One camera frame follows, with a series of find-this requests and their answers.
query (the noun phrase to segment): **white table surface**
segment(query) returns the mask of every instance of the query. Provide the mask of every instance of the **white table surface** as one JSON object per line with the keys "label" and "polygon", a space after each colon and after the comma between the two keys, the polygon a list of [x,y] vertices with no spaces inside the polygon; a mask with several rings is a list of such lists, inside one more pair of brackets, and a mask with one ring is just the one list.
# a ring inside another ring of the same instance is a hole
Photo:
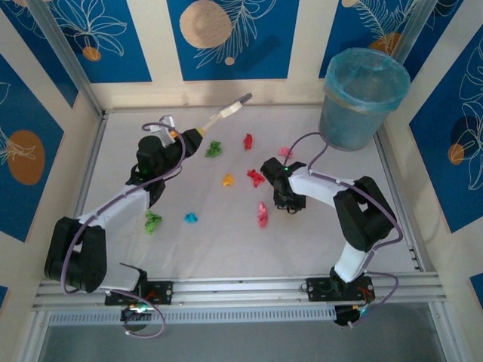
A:
{"label": "white table surface", "polygon": [[[184,131],[205,124],[216,110],[179,108],[110,114],[85,212],[109,200],[128,180],[137,163],[137,143],[147,135],[141,130],[142,124],[171,114],[177,129]],[[335,209],[307,198],[305,210],[289,215],[276,210],[268,182],[256,189],[246,175],[253,168],[259,171],[280,147],[289,147],[301,135],[317,130],[320,112],[316,106],[248,106],[219,122],[206,135],[199,151],[183,162],[183,172],[166,182],[162,197],[152,207],[152,212],[163,217],[159,228],[148,235],[144,215],[132,219],[118,231],[115,240],[108,241],[108,262],[135,265],[146,270],[150,278],[328,273],[345,244]],[[254,138],[253,148],[247,152],[243,146],[246,133]],[[222,143],[223,154],[218,158],[205,157],[212,140]],[[322,146],[320,138],[309,137],[296,147],[292,161],[308,163]],[[372,177],[394,210],[374,142],[358,152],[329,149],[314,169],[341,178]],[[235,185],[226,188],[221,181],[227,173],[235,177]],[[265,229],[257,224],[261,201],[269,211]],[[190,212],[198,216],[197,223],[184,221]],[[393,230],[389,238],[395,236]],[[369,269],[413,271],[406,242],[379,250]]]}

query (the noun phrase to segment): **blue trash can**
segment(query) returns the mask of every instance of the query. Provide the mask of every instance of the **blue trash can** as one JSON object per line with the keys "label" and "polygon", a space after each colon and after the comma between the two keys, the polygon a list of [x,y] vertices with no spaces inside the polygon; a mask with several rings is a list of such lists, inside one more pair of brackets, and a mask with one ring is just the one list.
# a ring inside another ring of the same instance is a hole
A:
{"label": "blue trash can", "polygon": [[351,48],[333,57],[319,130],[334,148],[364,148],[409,91],[406,69],[380,51]]}

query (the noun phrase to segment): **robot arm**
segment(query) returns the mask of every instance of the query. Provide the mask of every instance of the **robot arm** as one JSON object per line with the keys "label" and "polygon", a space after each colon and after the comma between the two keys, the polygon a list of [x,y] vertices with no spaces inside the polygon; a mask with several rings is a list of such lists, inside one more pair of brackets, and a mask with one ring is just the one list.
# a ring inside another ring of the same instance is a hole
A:
{"label": "robot arm", "polygon": [[167,127],[147,124],[151,132],[160,133],[159,137],[150,135],[139,141],[137,164],[132,167],[131,176],[121,192],[78,219],[63,217],[57,222],[45,262],[45,276],[60,281],[67,251],[80,228],[88,224],[77,241],[78,249],[72,252],[66,271],[66,284],[88,293],[101,287],[106,290],[135,291],[144,296],[147,273],[128,265],[108,263],[106,242],[115,240],[115,233],[125,223],[159,200],[166,187],[161,177],[175,169],[183,157],[180,139],[184,141],[184,157],[192,156],[205,132],[221,119],[240,110],[250,98],[251,94],[244,95],[220,109],[203,128],[187,130],[178,137],[173,137],[169,132],[174,126],[171,116],[161,119],[161,123]]}
{"label": "robot arm", "polygon": [[[274,187],[274,201],[277,208],[297,212],[305,207],[306,196],[335,208],[346,245],[342,255],[331,271],[335,283],[349,284],[362,273],[362,267],[373,245],[385,238],[394,225],[371,202],[341,184],[312,175],[301,162],[284,167],[276,158],[266,161],[262,174]],[[393,216],[386,199],[370,177],[359,180],[341,179],[367,192]]]}

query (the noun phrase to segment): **metal bracket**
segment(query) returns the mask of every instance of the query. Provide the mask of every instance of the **metal bracket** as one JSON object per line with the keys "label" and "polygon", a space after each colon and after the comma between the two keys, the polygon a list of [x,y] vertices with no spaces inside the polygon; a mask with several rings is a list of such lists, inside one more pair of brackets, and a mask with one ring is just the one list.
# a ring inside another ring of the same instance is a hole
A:
{"label": "metal bracket", "polygon": [[[147,281],[146,295],[143,298],[155,305],[171,305],[171,298],[173,296],[173,282],[172,281]],[[114,292],[110,296],[106,294],[104,305],[125,305],[138,303],[138,300],[126,296],[121,296]]]}
{"label": "metal bracket", "polygon": [[357,283],[348,283],[344,295],[340,296],[331,286],[330,278],[308,278],[309,302],[347,302],[347,304],[368,304],[376,299],[374,286],[369,277],[358,278]]}

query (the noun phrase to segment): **green crumpled paper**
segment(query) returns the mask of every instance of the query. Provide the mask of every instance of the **green crumpled paper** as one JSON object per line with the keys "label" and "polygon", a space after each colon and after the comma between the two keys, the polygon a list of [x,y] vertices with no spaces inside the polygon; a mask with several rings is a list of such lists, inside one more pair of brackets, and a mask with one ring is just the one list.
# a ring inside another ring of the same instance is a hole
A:
{"label": "green crumpled paper", "polygon": [[221,142],[211,141],[210,147],[206,150],[205,157],[217,157],[221,155]]}
{"label": "green crumpled paper", "polygon": [[152,213],[149,210],[146,211],[146,218],[147,220],[144,223],[144,228],[146,229],[146,233],[148,235],[151,235],[152,232],[154,232],[155,229],[159,226],[159,224],[161,224],[163,218],[159,215],[156,215],[155,213]]}

